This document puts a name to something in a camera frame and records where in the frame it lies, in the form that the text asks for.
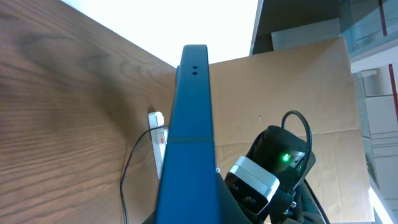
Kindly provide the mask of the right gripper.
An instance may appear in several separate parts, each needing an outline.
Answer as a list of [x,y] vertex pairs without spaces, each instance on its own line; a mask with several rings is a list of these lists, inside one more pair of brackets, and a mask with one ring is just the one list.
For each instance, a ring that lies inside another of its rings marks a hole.
[[294,201],[294,195],[286,192],[283,187],[290,187],[295,179],[295,169],[274,174],[280,181],[280,185],[269,205],[259,214],[255,215],[235,200],[233,194],[225,183],[225,178],[219,172],[215,173],[218,181],[218,193],[220,200],[220,212],[222,223],[263,223],[270,218],[271,223],[290,223],[292,212],[290,204]]

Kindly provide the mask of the blue Galaxy smartphone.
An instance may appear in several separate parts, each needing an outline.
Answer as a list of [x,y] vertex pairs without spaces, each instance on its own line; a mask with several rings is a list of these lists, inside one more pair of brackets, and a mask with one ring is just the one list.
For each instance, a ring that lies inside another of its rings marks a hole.
[[208,49],[186,45],[176,72],[155,223],[219,223]]

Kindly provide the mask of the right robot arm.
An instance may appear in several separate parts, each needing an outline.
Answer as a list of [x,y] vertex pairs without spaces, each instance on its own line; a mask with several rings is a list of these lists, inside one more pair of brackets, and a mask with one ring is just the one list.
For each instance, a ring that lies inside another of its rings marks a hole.
[[305,179],[315,161],[310,142],[269,126],[218,178],[222,223],[328,223]]

